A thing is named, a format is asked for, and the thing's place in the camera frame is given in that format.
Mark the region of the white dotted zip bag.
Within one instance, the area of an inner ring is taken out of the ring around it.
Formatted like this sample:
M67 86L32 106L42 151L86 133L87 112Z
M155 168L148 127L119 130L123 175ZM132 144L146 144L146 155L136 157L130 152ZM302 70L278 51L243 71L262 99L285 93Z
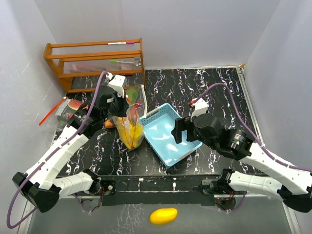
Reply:
M140 118L142 116L144 116L147 113L147 107L146 107L146 95L145 95L145 89L143 85L136 85L136 86L140 86L140 91L136 100L136 103L134 103L134 105L136 105L136 109L139 113Z

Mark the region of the clear bag orange zipper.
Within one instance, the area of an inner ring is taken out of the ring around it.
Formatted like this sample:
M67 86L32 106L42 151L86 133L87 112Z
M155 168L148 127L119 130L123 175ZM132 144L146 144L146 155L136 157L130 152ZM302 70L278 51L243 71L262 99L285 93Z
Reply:
M63 99L53 107L39 122L39 126L45 131L61 132L67 121L73 116L76 110L68 107L69 97Z
M131 151L138 148L144 138L144 127L134 105L126 98L129 107L126 111L126 117L113 117L112 120L117 128L119 138L126 148Z

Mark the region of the watermelon slice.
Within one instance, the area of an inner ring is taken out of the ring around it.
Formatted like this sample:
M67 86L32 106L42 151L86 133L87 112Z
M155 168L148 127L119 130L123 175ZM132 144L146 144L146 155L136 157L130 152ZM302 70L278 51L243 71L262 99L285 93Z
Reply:
M68 103L68 107L70 107L73 110L78 110L81 105L82 105L81 101L74 100L74 99L70 100Z

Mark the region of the yellow banana bunch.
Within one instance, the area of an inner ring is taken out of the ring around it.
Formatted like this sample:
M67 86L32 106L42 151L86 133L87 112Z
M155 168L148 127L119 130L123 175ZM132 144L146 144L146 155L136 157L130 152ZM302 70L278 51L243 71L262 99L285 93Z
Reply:
M126 148L129 150L134 149L135 147L133 147L131 144L130 136L130 130L133 127L131 121L129 121L127 118L119 118L116 127L119 133L119 137Z

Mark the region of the yellow mango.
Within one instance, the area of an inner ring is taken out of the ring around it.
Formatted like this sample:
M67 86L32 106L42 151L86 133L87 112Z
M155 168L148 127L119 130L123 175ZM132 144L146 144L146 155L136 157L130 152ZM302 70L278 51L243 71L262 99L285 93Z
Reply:
M153 211L149 217L149 221L153 225L165 225L173 222L178 216L176 208L160 208Z

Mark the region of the yellow starfruit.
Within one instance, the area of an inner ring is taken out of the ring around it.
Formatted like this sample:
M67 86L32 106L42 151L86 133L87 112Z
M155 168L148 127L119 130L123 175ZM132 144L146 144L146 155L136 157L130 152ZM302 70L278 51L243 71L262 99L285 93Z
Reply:
M133 126L130 130L130 136L131 144L133 145L133 147L137 147L140 144L142 137L144 137L143 125L137 124Z

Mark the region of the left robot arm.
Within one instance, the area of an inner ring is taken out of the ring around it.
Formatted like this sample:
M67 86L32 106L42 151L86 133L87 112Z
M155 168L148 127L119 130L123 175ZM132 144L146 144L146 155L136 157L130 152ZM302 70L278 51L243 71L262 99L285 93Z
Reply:
M65 164L111 117L124 117L129 105L122 85L100 86L92 100L84 102L69 118L62 133L41 159L25 173L17 172L12 181L20 194L40 212L51 210L59 199L82 191L94 195L101 183L89 170L58 179Z

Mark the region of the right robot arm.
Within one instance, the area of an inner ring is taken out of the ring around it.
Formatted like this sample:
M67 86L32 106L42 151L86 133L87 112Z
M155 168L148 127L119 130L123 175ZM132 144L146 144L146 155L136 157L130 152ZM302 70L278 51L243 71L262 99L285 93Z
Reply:
M248 164L263 172L264 176L247 175L233 169L223 169L218 180L202 182L200 189L210 194L251 192L273 197L289 208L308 213L312 210L312 174L300 171L279 157L270 158L245 132L226 129L210 114L198 117L178 117L172 135L177 144L198 140L220 155Z

